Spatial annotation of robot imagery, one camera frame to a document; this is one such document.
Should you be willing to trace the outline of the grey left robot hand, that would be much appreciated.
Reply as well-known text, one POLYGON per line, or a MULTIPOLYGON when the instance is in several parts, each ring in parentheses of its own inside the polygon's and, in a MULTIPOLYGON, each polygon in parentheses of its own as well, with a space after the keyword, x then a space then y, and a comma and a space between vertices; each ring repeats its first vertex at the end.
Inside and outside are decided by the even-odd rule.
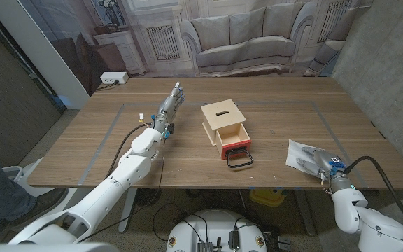
POLYGON ((159 105, 152 128, 164 134, 167 126, 174 120, 178 107, 184 100, 183 87, 177 82, 170 95, 159 105))

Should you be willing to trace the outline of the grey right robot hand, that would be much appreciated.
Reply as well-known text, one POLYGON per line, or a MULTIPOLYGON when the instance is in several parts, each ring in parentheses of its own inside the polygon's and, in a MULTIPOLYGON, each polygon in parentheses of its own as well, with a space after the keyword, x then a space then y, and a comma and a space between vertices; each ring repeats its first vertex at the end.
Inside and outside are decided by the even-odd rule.
POLYGON ((308 153, 313 162, 296 158, 296 162, 313 176, 319 176, 321 181, 327 181, 330 194, 342 189, 354 189, 351 180, 345 175, 345 163, 338 155, 327 152, 326 150, 314 147, 302 147, 302 150, 308 153))

